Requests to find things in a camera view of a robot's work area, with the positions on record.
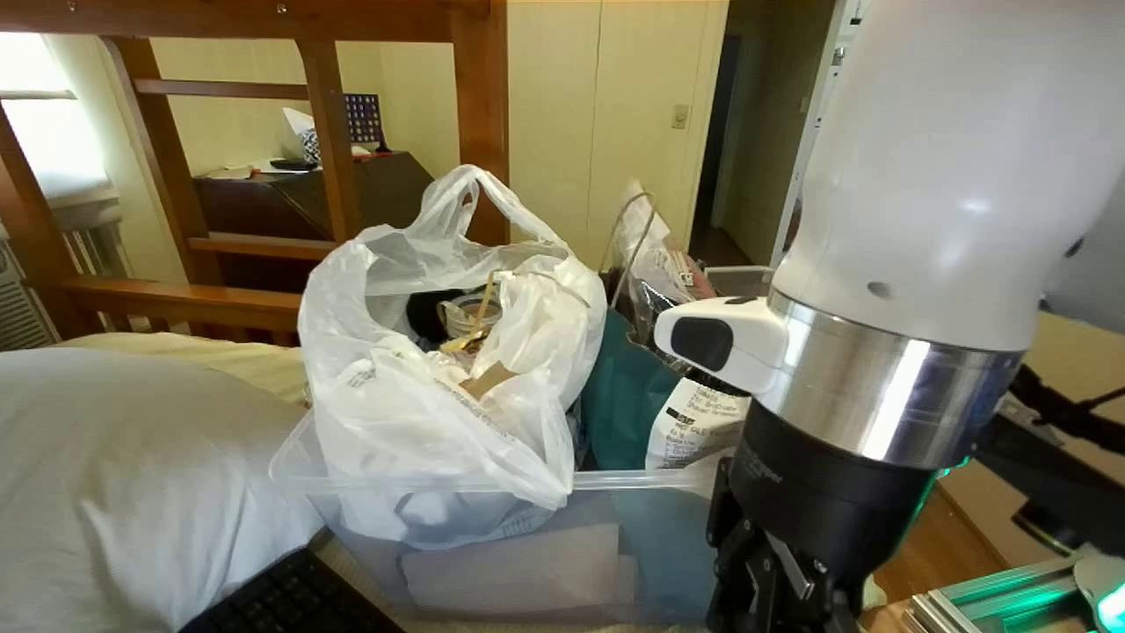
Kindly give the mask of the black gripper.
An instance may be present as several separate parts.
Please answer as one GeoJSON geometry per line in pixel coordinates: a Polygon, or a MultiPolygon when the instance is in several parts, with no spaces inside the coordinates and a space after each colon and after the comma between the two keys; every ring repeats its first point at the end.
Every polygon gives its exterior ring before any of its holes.
{"type": "Polygon", "coordinates": [[[853,458],[753,404],[712,476],[708,629],[858,633],[865,579],[930,490],[930,470],[853,458]]]}

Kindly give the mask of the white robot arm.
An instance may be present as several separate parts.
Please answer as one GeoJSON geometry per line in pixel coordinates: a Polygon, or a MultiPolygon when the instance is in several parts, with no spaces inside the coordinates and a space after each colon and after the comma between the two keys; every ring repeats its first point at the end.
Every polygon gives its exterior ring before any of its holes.
{"type": "Polygon", "coordinates": [[[743,390],[712,633],[853,633],[861,588],[996,414],[1046,274],[1125,170],[1125,0],[876,0],[758,299],[656,315],[743,390]]]}

